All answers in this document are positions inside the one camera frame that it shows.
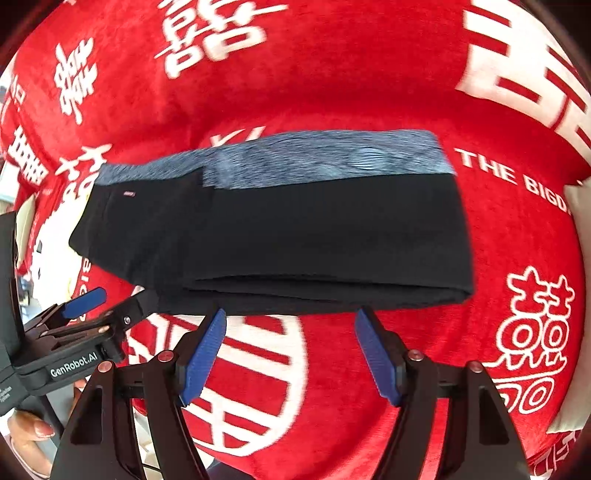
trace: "heathered gray fabric panel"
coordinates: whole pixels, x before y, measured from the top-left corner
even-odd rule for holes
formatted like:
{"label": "heathered gray fabric panel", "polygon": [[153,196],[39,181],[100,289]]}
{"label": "heathered gray fabric panel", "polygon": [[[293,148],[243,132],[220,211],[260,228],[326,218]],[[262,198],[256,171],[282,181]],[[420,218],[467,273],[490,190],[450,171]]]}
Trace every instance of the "heathered gray fabric panel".
{"label": "heathered gray fabric panel", "polygon": [[204,168],[204,186],[253,189],[395,174],[454,174],[426,130],[288,132],[202,148],[144,165],[105,164],[96,183],[166,180]]}

